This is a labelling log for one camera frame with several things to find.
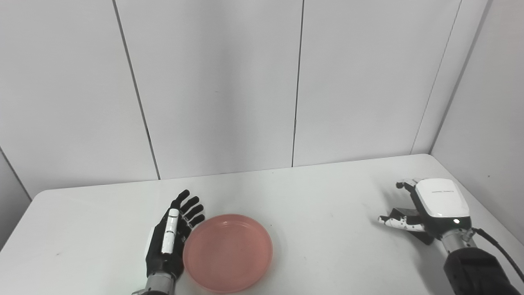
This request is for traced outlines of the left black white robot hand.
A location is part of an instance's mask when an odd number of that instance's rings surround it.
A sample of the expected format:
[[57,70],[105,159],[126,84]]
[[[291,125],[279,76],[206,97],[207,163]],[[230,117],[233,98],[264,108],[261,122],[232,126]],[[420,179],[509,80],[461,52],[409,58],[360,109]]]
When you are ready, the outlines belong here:
[[196,226],[204,222],[204,207],[198,196],[185,189],[174,199],[155,226],[145,262],[147,276],[166,273],[175,280],[185,270],[182,255],[185,242]]

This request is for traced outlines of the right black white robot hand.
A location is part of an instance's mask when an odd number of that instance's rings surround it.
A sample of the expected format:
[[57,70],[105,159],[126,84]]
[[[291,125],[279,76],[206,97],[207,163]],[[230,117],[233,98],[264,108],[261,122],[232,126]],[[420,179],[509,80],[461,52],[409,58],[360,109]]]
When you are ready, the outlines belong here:
[[441,240],[449,232],[472,228],[470,209],[456,183],[450,179],[403,179],[395,184],[405,189],[414,209],[395,207],[378,222],[406,230],[426,245]]

